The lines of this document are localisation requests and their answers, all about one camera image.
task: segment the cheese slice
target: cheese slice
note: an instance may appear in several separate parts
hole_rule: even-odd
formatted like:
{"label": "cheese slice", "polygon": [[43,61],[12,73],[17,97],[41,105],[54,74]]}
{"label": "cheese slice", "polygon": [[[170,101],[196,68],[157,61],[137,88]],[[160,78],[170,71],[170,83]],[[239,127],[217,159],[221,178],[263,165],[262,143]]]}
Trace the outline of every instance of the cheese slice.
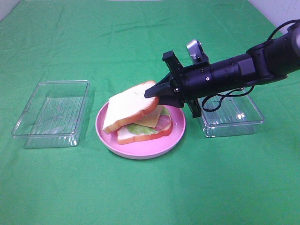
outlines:
{"label": "cheese slice", "polygon": [[154,111],[152,111],[151,113],[149,113],[148,115],[144,116],[143,118],[141,118],[140,120],[134,123],[138,125],[154,128],[158,123],[158,119],[162,110],[163,110],[163,106],[158,105]]}

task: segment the black robotic arm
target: black robotic arm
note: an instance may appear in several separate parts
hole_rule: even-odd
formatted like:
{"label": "black robotic arm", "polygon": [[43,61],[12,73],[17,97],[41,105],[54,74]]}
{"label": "black robotic arm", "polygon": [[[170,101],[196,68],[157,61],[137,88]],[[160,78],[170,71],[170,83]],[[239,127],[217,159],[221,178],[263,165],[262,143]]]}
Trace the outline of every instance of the black robotic arm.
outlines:
{"label": "black robotic arm", "polygon": [[[288,28],[286,34],[272,39],[280,28],[291,23],[293,25]],[[255,85],[283,80],[287,78],[287,74],[299,70],[300,20],[283,23],[267,41],[250,48],[245,54],[213,64],[209,63],[209,58],[198,41],[191,41],[187,50],[193,62],[187,67],[181,65],[173,51],[163,54],[163,61],[170,72],[155,86],[146,90],[145,97],[158,96],[160,105],[178,108],[187,103],[193,117],[199,117],[201,109],[198,98],[206,97],[205,100],[208,100],[212,96],[220,95],[218,93],[232,90],[223,96],[226,97],[244,87],[252,87],[251,91]]]}

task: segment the fake sandwich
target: fake sandwich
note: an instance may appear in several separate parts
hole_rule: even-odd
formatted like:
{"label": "fake sandwich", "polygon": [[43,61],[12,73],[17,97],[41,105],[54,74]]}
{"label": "fake sandwich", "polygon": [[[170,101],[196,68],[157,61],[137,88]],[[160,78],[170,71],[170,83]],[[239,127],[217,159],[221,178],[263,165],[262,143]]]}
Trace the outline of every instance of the fake sandwich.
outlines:
{"label": "fake sandwich", "polygon": [[117,132],[119,144],[146,141],[171,133],[173,124],[167,108],[158,105],[158,97],[145,98],[155,84],[147,81],[109,99],[102,130]]}

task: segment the green cloth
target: green cloth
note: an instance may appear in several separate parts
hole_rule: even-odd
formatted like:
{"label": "green cloth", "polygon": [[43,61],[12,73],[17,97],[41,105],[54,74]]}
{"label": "green cloth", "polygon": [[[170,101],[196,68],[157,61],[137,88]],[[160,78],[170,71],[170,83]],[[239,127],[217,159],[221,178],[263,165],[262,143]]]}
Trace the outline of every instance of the green cloth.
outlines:
{"label": "green cloth", "polygon": [[[213,63],[273,30],[246,0],[21,1],[0,22],[0,224],[299,224],[299,71],[251,93],[265,116],[254,135],[206,138],[186,106],[179,144],[138,161],[111,153],[94,125],[110,96],[168,73],[162,53],[190,65],[198,39]],[[94,98],[78,146],[12,138],[38,82],[82,79]]]}

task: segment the clear plastic container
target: clear plastic container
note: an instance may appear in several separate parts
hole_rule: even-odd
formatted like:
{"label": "clear plastic container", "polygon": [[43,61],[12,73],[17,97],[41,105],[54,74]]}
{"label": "clear plastic container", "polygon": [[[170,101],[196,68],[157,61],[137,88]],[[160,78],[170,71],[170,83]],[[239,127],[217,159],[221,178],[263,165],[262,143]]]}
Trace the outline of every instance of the clear plastic container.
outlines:
{"label": "clear plastic container", "polygon": [[[205,103],[206,109],[218,106],[221,97],[215,96]],[[202,116],[198,118],[206,137],[249,135],[257,132],[264,117],[249,95],[226,97],[221,107],[214,112],[206,112],[198,99]]]}
{"label": "clear plastic container", "polygon": [[88,104],[89,81],[39,83],[12,136],[25,148],[73,147],[79,143]]}

